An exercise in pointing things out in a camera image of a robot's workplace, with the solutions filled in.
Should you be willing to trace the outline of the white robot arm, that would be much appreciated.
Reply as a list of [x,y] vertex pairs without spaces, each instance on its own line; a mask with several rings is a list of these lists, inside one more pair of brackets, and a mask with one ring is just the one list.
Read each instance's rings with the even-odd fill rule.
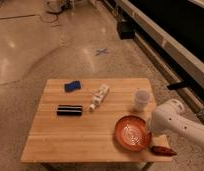
[[152,111],[149,130],[154,134],[171,130],[204,148],[204,125],[183,117],[184,111],[184,105],[177,99],[164,102]]

